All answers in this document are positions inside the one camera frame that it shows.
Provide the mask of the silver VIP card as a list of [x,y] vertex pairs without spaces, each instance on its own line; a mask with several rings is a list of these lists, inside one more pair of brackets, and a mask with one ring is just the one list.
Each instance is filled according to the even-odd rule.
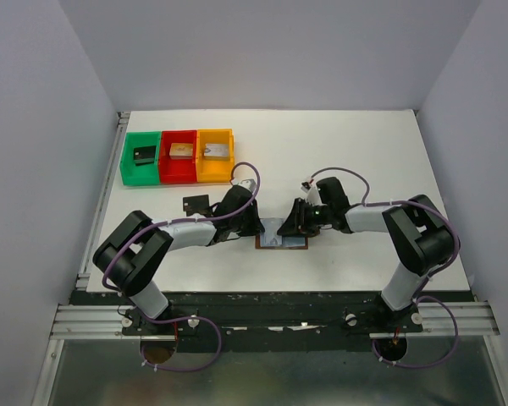
[[277,235],[279,227],[284,222],[283,218],[268,217],[262,218],[261,222],[265,228],[265,232],[260,234],[261,248],[278,248],[283,245],[283,237]]

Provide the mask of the black VIP card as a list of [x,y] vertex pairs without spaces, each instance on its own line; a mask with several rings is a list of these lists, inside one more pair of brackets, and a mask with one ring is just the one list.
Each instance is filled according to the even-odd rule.
[[190,215],[191,213],[203,213],[210,209],[208,195],[193,195],[183,198],[183,211]]

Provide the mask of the brown leather card holder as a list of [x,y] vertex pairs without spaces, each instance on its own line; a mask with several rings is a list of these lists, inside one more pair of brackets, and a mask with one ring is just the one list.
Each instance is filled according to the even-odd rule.
[[284,224],[283,218],[262,218],[264,228],[255,239],[256,250],[307,250],[308,238],[305,236],[283,237],[277,234],[278,229]]

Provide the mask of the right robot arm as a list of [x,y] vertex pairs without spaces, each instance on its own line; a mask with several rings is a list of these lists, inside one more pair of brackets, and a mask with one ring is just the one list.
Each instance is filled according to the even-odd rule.
[[372,314],[378,329],[394,330],[403,322],[402,311],[428,279],[456,259],[461,247],[456,231],[426,195],[395,203],[352,205],[335,177],[318,181],[316,189],[321,203],[295,199],[277,235],[311,238],[326,226],[346,234],[387,233],[399,264]]

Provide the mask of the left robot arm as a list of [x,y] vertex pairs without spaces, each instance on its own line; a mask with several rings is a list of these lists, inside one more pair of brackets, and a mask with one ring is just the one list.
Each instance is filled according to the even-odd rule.
[[153,277],[164,256],[174,250],[211,246],[264,231],[258,216],[254,180],[231,186],[224,198],[213,206],[202,195],[205,205],[199,212],[161,226],[143,211],[131,212],[96,249],[92,263],[141,312],[141,323],[153,334],[169,328],[168,299]]

